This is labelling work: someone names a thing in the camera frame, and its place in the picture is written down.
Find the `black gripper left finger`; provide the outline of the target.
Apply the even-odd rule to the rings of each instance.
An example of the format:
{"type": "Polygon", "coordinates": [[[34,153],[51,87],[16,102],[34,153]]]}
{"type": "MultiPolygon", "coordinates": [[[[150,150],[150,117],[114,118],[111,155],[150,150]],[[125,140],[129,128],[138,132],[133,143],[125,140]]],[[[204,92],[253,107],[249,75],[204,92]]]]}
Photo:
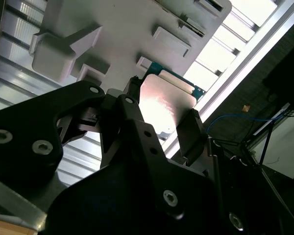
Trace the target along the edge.
{"type": "Polygon", "coordinates": [[[101,134],[101,146],[112,159],[79,185],[121,177],[148,186],[167,182],[167,159],[154,128],[143,120],[138,86],[104,92],[88,81],[0,110],[0,182],[45,186],[63,158],[64,145],[87,131],[101,134]]]}

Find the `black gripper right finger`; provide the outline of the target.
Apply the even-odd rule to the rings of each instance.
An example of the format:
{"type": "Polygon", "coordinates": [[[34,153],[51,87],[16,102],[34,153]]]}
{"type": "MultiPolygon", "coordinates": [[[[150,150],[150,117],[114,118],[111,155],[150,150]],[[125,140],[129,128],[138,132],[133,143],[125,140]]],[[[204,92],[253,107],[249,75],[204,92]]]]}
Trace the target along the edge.
{"type": "Polygon", "coordinates": [[[205,131],[199,113],[191,109],[177,127],[181,156],[185,165],[204,174],[214,184],[217,205],[221,213],[224,203],[221,194],[219,157],[221,147],[205,131]]]}

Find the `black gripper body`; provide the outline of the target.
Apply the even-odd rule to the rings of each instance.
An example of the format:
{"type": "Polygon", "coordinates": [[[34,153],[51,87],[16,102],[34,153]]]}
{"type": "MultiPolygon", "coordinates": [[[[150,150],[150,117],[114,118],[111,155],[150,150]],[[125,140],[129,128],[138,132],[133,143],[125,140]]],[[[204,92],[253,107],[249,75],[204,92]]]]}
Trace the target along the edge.
{"type": "Polygon", "coordinates": [[[270,235],[268,210],[222,181],[216,156],[201,174],[164,161],[151,181],[119,161],[64,190],[52,204],[48,235],[270,235]]]}

